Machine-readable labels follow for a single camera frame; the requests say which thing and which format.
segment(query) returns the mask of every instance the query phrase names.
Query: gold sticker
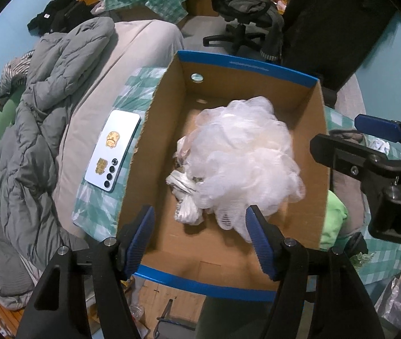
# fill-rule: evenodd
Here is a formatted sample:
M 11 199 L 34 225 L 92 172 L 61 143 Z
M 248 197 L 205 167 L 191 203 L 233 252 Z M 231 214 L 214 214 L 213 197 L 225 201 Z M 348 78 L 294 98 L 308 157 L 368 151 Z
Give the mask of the gold sticker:
M 113 149 L 116 147 L 118 140 L 120 139 L 120 135 L 116 131 L 111 131 L 106 137 L 106 146 Z
M 95 173 L 103 174 L 105 172 L 105 168 L 108 165 L 108 161 L 106 159 L 100 158 L 97 162 L 97 168 L 95 169 Z

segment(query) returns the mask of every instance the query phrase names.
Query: gray comforter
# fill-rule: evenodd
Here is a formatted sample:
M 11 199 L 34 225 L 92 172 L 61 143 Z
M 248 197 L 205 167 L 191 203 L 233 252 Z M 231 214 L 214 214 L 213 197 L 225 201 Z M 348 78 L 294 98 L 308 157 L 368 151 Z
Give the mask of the gray comforter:
M 68 34 L 44 36 L 32 56 L 16 122 L 0 141 L 0 217 L 5 237 L 44 270 L 56 250 L 87 243 L 61 228 L 52 191 L 70 114 L 114 32 L 110 18 L 86 21 Z

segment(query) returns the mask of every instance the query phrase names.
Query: white smartphone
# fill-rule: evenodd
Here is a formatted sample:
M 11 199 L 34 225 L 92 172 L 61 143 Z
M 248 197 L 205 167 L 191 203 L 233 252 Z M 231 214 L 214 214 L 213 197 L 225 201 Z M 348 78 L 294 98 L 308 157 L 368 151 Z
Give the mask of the white smartphone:
M 118 171 L 141 117 L 137 113 L 113 110 L 98 138 L 84 179 L 102 190 L 112 191 Z

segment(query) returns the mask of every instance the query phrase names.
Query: wooden floor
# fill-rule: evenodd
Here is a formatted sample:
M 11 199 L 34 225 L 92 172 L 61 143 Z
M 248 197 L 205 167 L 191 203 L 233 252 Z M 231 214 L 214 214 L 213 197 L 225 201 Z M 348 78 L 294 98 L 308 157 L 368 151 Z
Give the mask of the wooden floor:
M 170 309 L 171 318 L 179 318 L 194 323 L 199 319 L 200 310 L 205 300 L 204 295 L 181 291 L 146 280 L 139 292 L 139 304 L 144 306 L 145 309 L 144 318 L 141 321 L 150 329 L 148 339 L 153 339 L 153 330 L 158 323 L 157 317 L 163 314 L 167 302 L 171 298 L 174 300 Z

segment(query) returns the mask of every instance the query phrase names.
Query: beige bed sheet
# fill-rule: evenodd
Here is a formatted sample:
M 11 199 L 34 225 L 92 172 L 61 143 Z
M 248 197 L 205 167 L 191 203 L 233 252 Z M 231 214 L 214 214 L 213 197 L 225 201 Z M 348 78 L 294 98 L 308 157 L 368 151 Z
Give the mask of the beige bed sheet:
M 140 67 L 167 67 L 183 49 L 177 26 L 165 21 L 116 23 L 117 35 L 105 48 L 86 95 L 75 108 L 59 147 L 59 177 L 53 199 L 59 221 L 70 233 L 88 239 L 71 215 L 75 197 L 112 105 L 130 75 Z

